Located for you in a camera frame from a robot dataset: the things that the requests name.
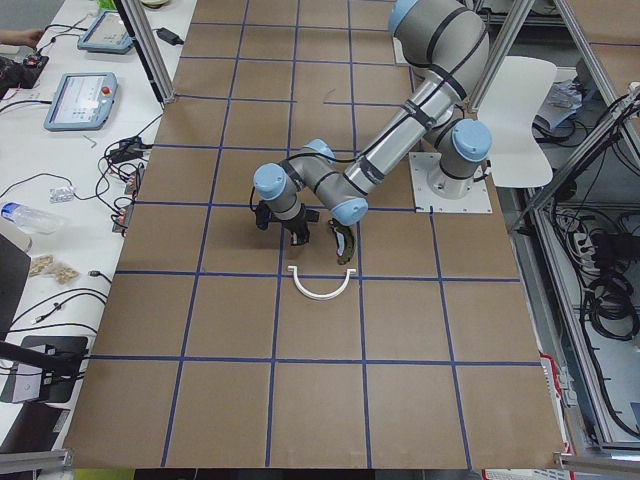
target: computer monitor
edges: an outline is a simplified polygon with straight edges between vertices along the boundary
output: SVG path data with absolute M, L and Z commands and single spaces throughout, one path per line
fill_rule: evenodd
M 71 398 L 87 338 L 29 336 L 20 346 L 4 341 L 27 283 L 30 265 L 29 255 L 0 234 L 0 358 L 14 362 L 0 401 L 64 403 Z M 35 370 L 17 377 L 21 365 Z
M 29 276 L 31 258 L 0 234 L 0 340 L 16 315 Z

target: white chair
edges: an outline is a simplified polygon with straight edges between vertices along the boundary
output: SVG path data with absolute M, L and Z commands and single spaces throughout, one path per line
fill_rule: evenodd
M 553 63 L 505 57 L 478 108 L 478 120 L 493 137 L 489 153 L 497 187 L 541 187 L 553 172 L 531 133 L 531 124 L 556 78 Z

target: light blue joint cap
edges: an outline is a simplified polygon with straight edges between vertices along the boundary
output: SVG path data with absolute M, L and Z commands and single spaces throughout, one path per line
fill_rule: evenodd
M 458 153 L 469 162 L 481 162 L 491 150 L 491 132 L 478 120 L 460 120 L 453 127 L 451 139 Z
M 418 3 L 418 0 L 396 0 L 396 4 L 393 6 L 391 16 L 389 17 L 389 32 L 391 35 L 395 36 L 398 26 L 400 26 L 404 17 L 407 16 L 409 10 L 411 10 L 416 3 Z
M 364 198 L 352 198 L 333 207 L 331 215 L 341 224 L 349 227 L 358 223 L 369 210 L 369 204 Z
M 278 198 L 287 185 L 287 173 L 280 165 L 267 163 L 253 174 L 253 185 L 263 200 Z
M 309 143 L 305 145 L 305 148 L 310 148 L 311 150 L 315 150 L 316 152 L 326 155 L 327 157 L 336 158 L 331 148 L 329 148 L 329 145 L 327 145 L 327 143 L 320 138 L 311 140 Z

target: brown cardboard surface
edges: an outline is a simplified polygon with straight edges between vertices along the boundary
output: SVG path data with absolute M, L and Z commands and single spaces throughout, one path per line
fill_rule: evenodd
M 240 55 L 243 58 L 293 58 L 295 30 L 291 27 L 247 26 L 242 35 Z
M 177 370 L 175 362 L 92 360 L 65 440 L 74 466 L 157 467 Z
M 351 34 L 353 61 L 363 63 L 393 64 L 393 40 L 387 32 L 356 30 Z
M 324 208 L 304 247 L 255 227 L 258 166 L 318 137 L 349 158 L 410 91 L 391 2 L 320 3 L 196 6 L 65 442 L 80 466 L 541 467 L 560 450 L 491 187 L 492 215 L 418 214 L 401 161 L 347 266 Z M 319 293 L 357 274 L 318 302 L 292 264 Z
M 280 364 L 276 378 L 273 466 L 365 468 L 361 368 Z
M 274 278 L 202 277 L 191 317 L 187 354 L 269 358 L 273 338 Z M 235 302 L 251 292 L 262 302 Z
M 460 395 L 474 465 L 496 468 L 553 467 L 545 449 L 562 450 L 558 426 L 548 415 L 551 400 L 540 369 L 458 368 Z M 526 408 L 513 408 L 526 399 Z
M 464 469 L 464 446 L 450 367 L 373 365 L 367 369 L 371 450 L 380 468 Z
M 355 65 L 353 67 L 356 103 L 401 105 L 411 96 L 409 70 L 392 66 Z M 381 90 L 380 85 L 404 85 L 404 88 Z
M 206 203 L 211 195 L 217 150 L 153 148 L 153 162 L 138 200 L 153 202 Z
M 300 18 L 303 26 L 348 28 L 348 2 L 346 0 L 300 1 Z
M 365 337 L 371 358 L 451 359 L 437 282 L 405 281 L 398 288 L 390 280 L 367 280 L 363 290 Z
M 193 276 L 118 275 L 93 353 L 180 355 Z
M 629 83 L 638 81 L 635 79 L 640 72 L 640 45 L 592 45 L 592 48 L 616 93 L 626 95 Z
M 636 0 L 567 0 L 590 43 L 640 45 Z
M 167 467 L 263 466 L 268 394 L 268 364 L 186 363 Z
M 289 62 L 241 60 L 236 69 L 233 98 L 289 100 L 291 74 Z
M 444 290 L 457 359 L 536 361 L 531 320 L 519 283 L 447 282 Z
M 207 209 L 199 206 L 138 205 L 122 248 L 119 268 L 194 271 L 206 215 Z M 168 234 L 171 231 L 180 234 Z

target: white curved plastic part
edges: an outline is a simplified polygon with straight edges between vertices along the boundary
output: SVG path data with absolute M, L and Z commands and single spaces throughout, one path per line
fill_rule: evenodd
M 298 290 L 300 290 L 300 293 L 302 293 L 305 297 L 309 297 L 313 300 L 331 300 L 332 298 L 337 297 L 347 288 L 351 275 L 356 273 L 355 268 L 347 268 L 347 274 L 342 281 L 342 285 L 340 285 L 337 290 L 331 293 L 313 293 L 304 288 L 300 283 L 300 279 L 298 278 L 298 267 L 296 267 L 295 265 L 289 265 L 287 267 L 287 270 L 293 273 L 293 283 L 296 284 L 296 287 L 298 288 Z

